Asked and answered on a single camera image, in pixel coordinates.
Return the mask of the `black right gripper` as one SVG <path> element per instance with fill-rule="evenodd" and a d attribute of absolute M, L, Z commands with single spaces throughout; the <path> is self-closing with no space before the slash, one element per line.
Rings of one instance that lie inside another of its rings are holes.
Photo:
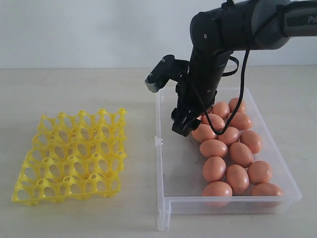
<path fill-rule="evenodd" d="M 202 123 L 202 116 L 215 101 L 218 87 L 218 66 L 214 60 L 199 64 L 176 59 L 178 67 L 177 106 L 171 114 L 172 131 L 188 136 Z"/>

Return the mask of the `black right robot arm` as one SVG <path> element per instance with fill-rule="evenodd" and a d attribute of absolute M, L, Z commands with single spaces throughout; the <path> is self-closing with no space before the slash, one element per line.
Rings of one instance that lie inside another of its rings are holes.
<path fill-rule="evenodd" d="M 190 60 L 166 58 L 171 78 L 177 82 L 172 130 L 187 136 L 198 127 L 198 117 L 214 104 L 218 84 L 234 51 L 276 50 L 292 37 L 315 36 L 316 15 L 314 0 L 226 2 L 195 15 L 190 24 Z"/>

